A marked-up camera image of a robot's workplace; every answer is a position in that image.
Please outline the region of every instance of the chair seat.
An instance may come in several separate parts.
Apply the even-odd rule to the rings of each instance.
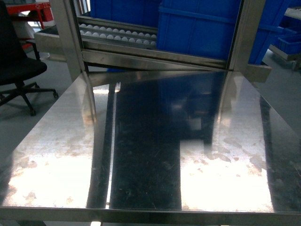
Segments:
[[[7,85],[33,78],[47,70],[45,63],[31,58],[14,60],[0,66],[0,85]]]

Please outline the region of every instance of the chair base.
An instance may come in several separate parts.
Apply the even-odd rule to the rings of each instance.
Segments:
[[[36,112],[33,109],[31,103],[29,102],[26,93],[41,93],[41,92],[53,92],[54,98],[58,98],[58,93],[55,89],[41,89],[36,82],[25,85],[24,82],[15,83],[16,89],[10,89],[5,91],[0,91],[0,106],[6,104],[11,101],[15,97],[22,96],[27,106],[30,109],[30,115],[35,116]]]

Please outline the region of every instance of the chair leg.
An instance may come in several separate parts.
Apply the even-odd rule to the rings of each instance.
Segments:
[[[58,98],[58,93],[56,92],[55,89],[40,89],[40,88],[36,88],[36,89],[31,89],[31,88],[24,88],[24,91],[26,93],[42,93],[42,92],[53,92],[53,96],[55,98]]]
[[[11,101],[12,99],[14,99],[15,97],[17,97],[18,95],[19,94],[17,92],[15,92],[15,93],[12,93],[12,94],[8,95],[7,97],[4,97],[0,101],[0,106],[6,104],[8,101]]]
[[[31,88],[31,87],[35,87],[35,88],[40,88],[38,85],[37,85],[37,83],[36,82],[33,82],[33,83],[30,83],[30,84],[28,84],[28,85],[26,85],[26,86],[22,86],[22,88]]]
[[[21,96],[23,97],[23,99],[24,99],[25,102],[27,103],[27,106],[28,106],[29,109],[30,109],[30,115],[31,115],[31,116],[35,116],[35,115],[36,115],[36,112],[35,112],[35,110],[33,109],[31,103],[29,102],[29,100],[27,99],[27,96],[26,96],[24,93],[22,93]]]

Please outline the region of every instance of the white ball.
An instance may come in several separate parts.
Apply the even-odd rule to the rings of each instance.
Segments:
[[[85,35],[92,36],[92,33],[91,32],[86,32]]]
[[[92,36],[93,36],[93,37],[99,37],[99,33],[94,32],[94,33],[92,34]]]
[[[117,35],[117,36],[115,36],[114,40],[120,41],[120,40],[121,40],[121,37]]]
[[[99,38],[106,39],[107,36],[105,34],[101,34],[101,35],[99,35]]]
[[[114,39],[114,36],[111,35],[111,34],[109,34],[108,37],[107,37],[107,39]]]

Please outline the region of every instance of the metal post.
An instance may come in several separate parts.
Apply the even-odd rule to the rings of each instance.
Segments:
[[[242,0],[227,69],[245,73],[265,0]]]
[[[83,49],[75,8],[72,0],[50,0],[60,41],[66,56],[70,76],[74,81],[87,71],[81,50]]]

